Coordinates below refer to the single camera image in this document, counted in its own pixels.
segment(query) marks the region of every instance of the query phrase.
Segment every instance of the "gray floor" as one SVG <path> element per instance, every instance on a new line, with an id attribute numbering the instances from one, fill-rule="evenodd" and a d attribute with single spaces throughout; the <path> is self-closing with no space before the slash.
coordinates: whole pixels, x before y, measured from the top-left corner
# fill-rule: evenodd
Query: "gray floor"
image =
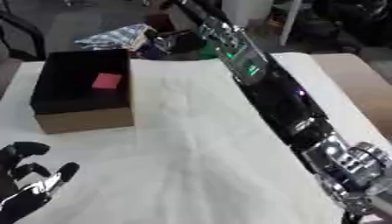
<path id="1" fill-rule="evenodd" d="M 142 0 L 87 0 L 91 7 L 66 7 L 62 0 L 10 0 L 18 16 L 35 24 L 46 38 L 48 52 L 79 49 L 74 44 L 99 32 L 142 23 L 156 7 L 144 7 Z M 7 39 L 17 48 L 32 50 L 31 41 L 20 31 L 7 27 Z"/>

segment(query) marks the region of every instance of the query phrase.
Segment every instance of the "open box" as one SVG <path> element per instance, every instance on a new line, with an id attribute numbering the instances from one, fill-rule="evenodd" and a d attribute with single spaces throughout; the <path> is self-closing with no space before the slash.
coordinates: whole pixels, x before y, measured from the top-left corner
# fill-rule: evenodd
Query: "open box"
<path id="1" fill-rule="evenodd" d="M 118 84 L 95 85 L 107 74 Z M 39 76 L 31 106 L 48 134 L 124 127 L 133 125 L 131 93 L 126 50 L 55 52 Z"/>

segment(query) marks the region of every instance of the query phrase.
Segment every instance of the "green led light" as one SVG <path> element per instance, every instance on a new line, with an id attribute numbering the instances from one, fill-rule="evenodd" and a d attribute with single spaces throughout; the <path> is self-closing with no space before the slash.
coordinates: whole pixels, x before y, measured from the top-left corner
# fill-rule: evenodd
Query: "green led light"
<path id="1" fill-rule="evenodd" d="M 251 75 L 256 74 L 259 71 L 259 68 L 255 65 L 252 65 L 248 68 L 248 73 Z"/>

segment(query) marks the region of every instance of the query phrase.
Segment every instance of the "white sheet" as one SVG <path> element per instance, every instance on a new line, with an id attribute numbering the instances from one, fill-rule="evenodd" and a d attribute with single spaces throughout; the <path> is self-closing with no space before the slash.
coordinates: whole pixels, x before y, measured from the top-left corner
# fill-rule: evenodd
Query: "white sheet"
<path id="1" fill-rule="evenodd" d="M 350 143 L 390 145 L 304 54 L 276 56 Z M 0 145 L 34 140 L 35 160 L 81 170 L 20 223 L 331 224 L 341 211 L 272 133 L 218 61 L 132 60 L 136 127 L 48 136 L 28 106 L 41 63 L 24 64 L 0 102 Z"/>

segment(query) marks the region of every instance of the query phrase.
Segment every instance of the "robotic arm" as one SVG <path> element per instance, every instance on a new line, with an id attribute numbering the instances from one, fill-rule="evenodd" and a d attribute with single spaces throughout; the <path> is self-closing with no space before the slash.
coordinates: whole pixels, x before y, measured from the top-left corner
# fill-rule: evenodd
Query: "robotic arm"
<path id="1" fill-rule="evenodd" d="M 11 224 L 48 203 L 53 194 L 79 170 L 76 163 L 63 165 L 55 174 L 42 165 L 18 164 L 32 155 L 44 155 L 49 146 L 42 143 L 17 142 L 0 150 L 0 223 Z M 36 172 L 47 178 L 18 188 L 19 181 Z"/>
<path id="2" fill-rule="evenodd" d="M 342 223 L 359 223 L 381 210 L 392 216 L 392 160 L 371 143 L 349 145 L 306 90 L 221 10 L 193 0 L 207 16 L 200 36 L 210 41 L 234 81 L 265 122 L 346 212 Z M 181 8 L 177 0 L 169 1 Z"/>

